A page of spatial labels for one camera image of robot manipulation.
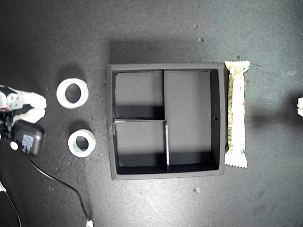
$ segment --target black compartment box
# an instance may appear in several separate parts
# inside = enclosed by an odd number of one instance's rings
[[[138,64],[107,68],[112,178],[224,174],[224,64]]]

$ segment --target black cable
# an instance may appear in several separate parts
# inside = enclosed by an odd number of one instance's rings
[[[27,157],[26,154],[23,152],[23,150],[21,149],[21,148],[22,148],[22,145],[21,145],[20,141],[17,140],[17,144],[18,144],[18,147],[19,147],[19,151],[22,153],[22,155],[26,158],[26,160],[29,161],[29,163],[30,163],[38,172],[40,172],[40,173],[43,174],[44,176],[48,177],[49,179],[52,179],[52,180],[54,180],[54,181],[56,181],[56,182],[59,182],[59,183],[65,185],[66,187],[72,189],[72,190],[77,194],[77,196],[78,196],[78,198],[79,198],[79,200],[80,200],[80,203],[81,203],[82,210],[83,210],[83,212],[84,212],[86,218],[88,219],[88,221],[91,220],[91,218],[88,216],[88,214],[87,214],[87,212],[86,212],[86,210],[85,210],[85,207],[84,207],[84,204],[83,204],[83,200],[82,200],[82,197],[81,197],[80,193],[79,193],[75,188],[73,188],[72,186],[68,185],[67,183],[65,183],[65,182],[63,182],[63,181],[60,181],[60,180],[58,180],[58,179],[56,179],[56,178],[54,178],[54,177],[48,175],[48,174],[45,173],[43,170],[41,170],[41,169],[40,169],[38,166],[36,166],[36,164],[33,163],[32,160],[30,160],[29,157]]]
[[[8,194],[7,192],[4,192],[4,193],[5,193],[6,196],[8,197],[8,199],[9,199],[9,201],[10,201],[10,204],[13,206],[13,208],[14,208],[16,214],[17,214],[17,217],[18,217],[18,220],[19,220],[19,227],[22,227],[22,225],[21,225],[21,219],[20,219],[19,213],[18,213],[18,211],[17,211],[17,209],[16,209],[16,207],[15,207],[13,201],[10,199],[9,194]]]

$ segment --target black tabletop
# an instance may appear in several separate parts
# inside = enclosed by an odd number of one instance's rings
[[[77,188],[96,227],[303,225],[303,2],[2,1],[0,84],[47,98],[44,148],[33,161]],[[248,168],[222,176],[112,181],[106,127],[106,66],[250,60],[246,84]],[[89,87],[87,103],[65,109],[65,78]],[[68,150],[77,128],[97,146],[88,158]],[[24,227],[84,227],[78,197],[33,169],[5,143],[0,179]],[[18,226],[0,194],[0,222]]]

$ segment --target wrapped snack bar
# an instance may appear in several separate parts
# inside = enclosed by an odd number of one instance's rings
[[[249,61],[225,61],[229,73],[228,82],[228,150],[225,152],[225,164],[247,168],[245,157],[244,125],[244,72],[250,67]]]

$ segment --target tape roll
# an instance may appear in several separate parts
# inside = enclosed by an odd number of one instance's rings
[[[65,95],[67,88],[72,84],[76,84],[81,91],[81,96],[79,100],[75,103],[71,103],[70,101],[68,101]],[[82,79],[77,79],[77,78],[65,79],[59,84],[57,88],[58,102],[67,109],[74,109],[84,105],[88,100],[88,98],[89,98],[89,89],[85,81],[83,81]]]
[[[87,149],[81,149],[77,145],[77,137],[79,136],[83,136],[85,139],[87,139],[89,143]],[[78,131],[75,131],[68,138],[68,148],[70,149],[70,152],[77,157],[87,157],[95,149],[95,146],[96,146],[96,138],[94,134],[86,129],[80,129]]]

